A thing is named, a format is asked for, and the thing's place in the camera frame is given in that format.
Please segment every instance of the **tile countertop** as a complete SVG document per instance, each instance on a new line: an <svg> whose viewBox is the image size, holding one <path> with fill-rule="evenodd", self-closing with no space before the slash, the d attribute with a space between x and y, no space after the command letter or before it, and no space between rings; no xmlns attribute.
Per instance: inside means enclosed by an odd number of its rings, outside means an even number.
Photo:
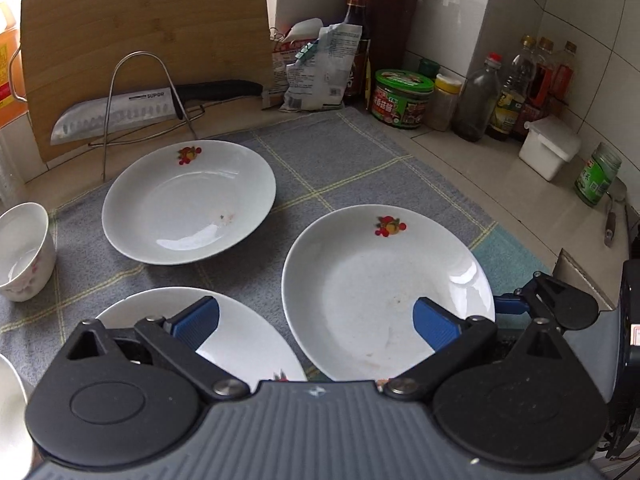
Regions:
<svg viewBox="0 0 640 480"><path fill-rule="evenodd" d="M277 109L262 111L260 99L248 99L208 107L205 117L194 123L194 129L199 137L207 137L296 117ZM612 248L607 248L603 242L607 201L590 208L572 189L582 169L580 159L565 165L549 183L518 158L520 144L515 142L485 137L472 144L451 132L435 132L426 127L412 131L388 126L384 129L407 152L439 171L482 206L549 269L565 248L617 303L622 263L628 259L623 207L615 206L617 234ZM158 139L109 148L108 178L153 150L190 139L190 134L180 128ZM50 210L98 186L101 169L102 151L92 150L47 171L30 181L27 188L32 200Z"/></svg>

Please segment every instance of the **knife block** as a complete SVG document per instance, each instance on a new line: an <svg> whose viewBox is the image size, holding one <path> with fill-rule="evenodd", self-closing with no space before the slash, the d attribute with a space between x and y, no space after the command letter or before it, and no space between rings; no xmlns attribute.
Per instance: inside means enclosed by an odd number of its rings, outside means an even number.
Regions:
<svg viewBox="0 0 640 480"><path fill-rule="evenodd" d="M402 68L418 0L367 0L371 71Z"/></svg>

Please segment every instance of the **plate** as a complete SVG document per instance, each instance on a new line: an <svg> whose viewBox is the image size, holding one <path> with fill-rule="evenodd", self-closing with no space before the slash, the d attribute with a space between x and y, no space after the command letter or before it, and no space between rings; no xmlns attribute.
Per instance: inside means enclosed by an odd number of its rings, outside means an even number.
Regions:
<svg viewBox="0 0 640 480"><path fill-rule="evenodd" d="M415 301L458 317L495 319L480 264L450 231L399 207L329 213L298 237L282 301L298 344L335 381L395 377L433 354L416 332Z"/></svg>
<svg viewBox="0 0 640 480"><path fill-rule="evenodd" d="M273 171L249 148L183 142L145 155L116 179L104 199L102 228L132 260L187 264L251 234L275 193Z"/></svg>
<svg viewBox="0 0 640 480"><path fill-rule="evenodd" d="M146 316L172 317L203 296L218 301L220 322L198 348L199 355L243 380L252 391L259 381L283 375L289 381L306 381L298 358L273 326L242 303L211 290L153 288L111 305L97 318L107 328L130 328Z"/></svg>

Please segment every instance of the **kitchen knife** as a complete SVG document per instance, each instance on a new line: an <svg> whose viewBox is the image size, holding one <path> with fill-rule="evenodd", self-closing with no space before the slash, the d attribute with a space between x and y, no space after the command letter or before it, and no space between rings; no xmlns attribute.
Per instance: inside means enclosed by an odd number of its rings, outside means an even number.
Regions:
<svg viewBox="0 0 640 480"><path fill-rule="evenodd" d="M177 96L171 88L160 88L129 94L114 95L109 114L109 133L141 128L168 119L182 119L182 104L188 101L226 101L237 97L260 96L262 85L251 81L224 80L209 83L177 85ZM56 121L51 133L52 144L101 136L107 98L94 99L73 105Z"/></svg>

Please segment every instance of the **blue gripper pad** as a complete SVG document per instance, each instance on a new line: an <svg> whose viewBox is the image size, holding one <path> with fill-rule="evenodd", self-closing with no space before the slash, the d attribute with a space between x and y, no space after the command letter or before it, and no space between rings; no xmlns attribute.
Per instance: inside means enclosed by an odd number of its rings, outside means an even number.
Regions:
<svg viewBox="0 0 640 480"><path fill-rule="evenodd" d="M177 340L196 351L215 332L220 322L220 306L212 296L204 296L167 320L165 328Z"/></svg>
<svg viewBox="0 0 640 480"><path fill-rule="evenodd" d="M434 351L444 348L462 333L460 323L429 298L420 298L414 304L414 328Z"/></svg>

